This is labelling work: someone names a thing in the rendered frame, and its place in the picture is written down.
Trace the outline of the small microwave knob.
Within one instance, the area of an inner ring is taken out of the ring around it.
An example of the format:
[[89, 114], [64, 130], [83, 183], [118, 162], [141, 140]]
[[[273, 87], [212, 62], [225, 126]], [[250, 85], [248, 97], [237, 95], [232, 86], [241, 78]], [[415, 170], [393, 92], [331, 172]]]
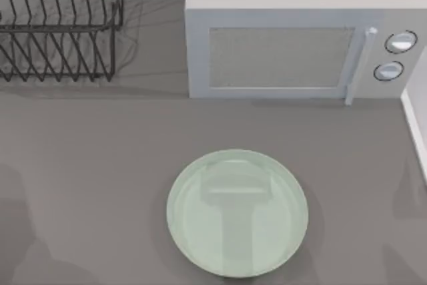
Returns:
[[404, 66], [399, 61], [392, 61], [378, 65], [374, 70], [374, 77], [378, 81], [393, 81], [404, 72]]

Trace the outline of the large microwave knob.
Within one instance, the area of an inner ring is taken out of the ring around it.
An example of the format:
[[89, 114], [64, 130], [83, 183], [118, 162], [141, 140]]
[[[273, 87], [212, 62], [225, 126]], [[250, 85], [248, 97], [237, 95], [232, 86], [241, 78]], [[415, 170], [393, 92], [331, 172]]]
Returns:
[[417, 42], [418, 36], [415, 32], [403, 31], [391, 34], [385, 42], [385, 48], [389, 53], [401, 54], [411, 50]]

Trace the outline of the pale green plate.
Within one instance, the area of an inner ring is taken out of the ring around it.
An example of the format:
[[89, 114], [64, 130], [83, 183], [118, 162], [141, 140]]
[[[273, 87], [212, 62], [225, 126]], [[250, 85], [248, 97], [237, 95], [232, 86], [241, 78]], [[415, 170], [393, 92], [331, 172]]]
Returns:
[[177, 249], [198, 268], [228, 278], [276, 270], [299, 250], [309, 225], [294, 174], [252, 150], [211, 152], [188, 164], [167, 196]]

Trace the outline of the microwave door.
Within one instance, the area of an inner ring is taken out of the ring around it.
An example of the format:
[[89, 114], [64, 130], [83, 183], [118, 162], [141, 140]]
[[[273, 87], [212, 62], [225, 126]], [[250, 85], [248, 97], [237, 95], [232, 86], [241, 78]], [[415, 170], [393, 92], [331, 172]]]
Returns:
[[368, 22], [355, 9], [187, 9], [189, 95], [342, 99]]

